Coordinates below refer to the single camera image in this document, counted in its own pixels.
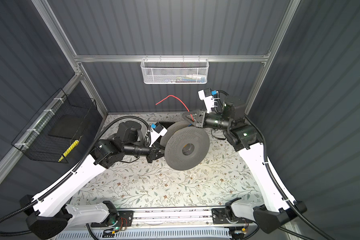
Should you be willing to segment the grey perforated spool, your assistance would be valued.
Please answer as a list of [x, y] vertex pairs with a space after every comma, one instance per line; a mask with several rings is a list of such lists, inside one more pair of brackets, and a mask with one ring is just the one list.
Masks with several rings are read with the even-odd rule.
[[177, 171], [196, 167], [207, 156], [210, 138], [203, 129], [191, 127], [186, 121], [172, 124], [161, 137], [166, 164]]

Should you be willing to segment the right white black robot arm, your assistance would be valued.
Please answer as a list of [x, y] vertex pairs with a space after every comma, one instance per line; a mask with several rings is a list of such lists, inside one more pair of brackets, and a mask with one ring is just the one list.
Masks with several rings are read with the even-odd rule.
[[306, 205], [287, 190], [267, 155], [266, 139], [246, 114], [246, 103], [239, 97], [226, 96], [222, 109], [217, 110], [219, 91], [199, 91], [205, 110], [191, 112], [189, 122], [197, 128], [222, 130], [225, 139], [249, 167], [262, 197], [262, 203], [235, 199], [226, 204], [227, 218], [248, 219], [264, 233], [282, 229], [295, 218], [302, 218]]

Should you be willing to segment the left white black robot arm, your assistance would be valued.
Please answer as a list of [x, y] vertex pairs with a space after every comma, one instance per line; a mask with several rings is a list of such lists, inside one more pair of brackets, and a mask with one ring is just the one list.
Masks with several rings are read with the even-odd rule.
[[120, 122], [115, 134], [107, 139], [99, 138], [90, 147], [84, 160], [74, 166], [44, 191], [33, 196], [35, 204], [26, 210], [26, 223], [31, 233], [42, 240], [50, 239], [68, 227], [91, 223], [113, 228], [127, 226], [111, 201], [96, 205], [75, 206], [68, 200], [83, 186], [115, 163], [123, 162], [125, 156], [145, 156], [149, 163], [163, 157], [160, 145], [155, 141], [167, 130], [160, 123], [146, 125], [148, 140], [144, 139], [139, 118]]

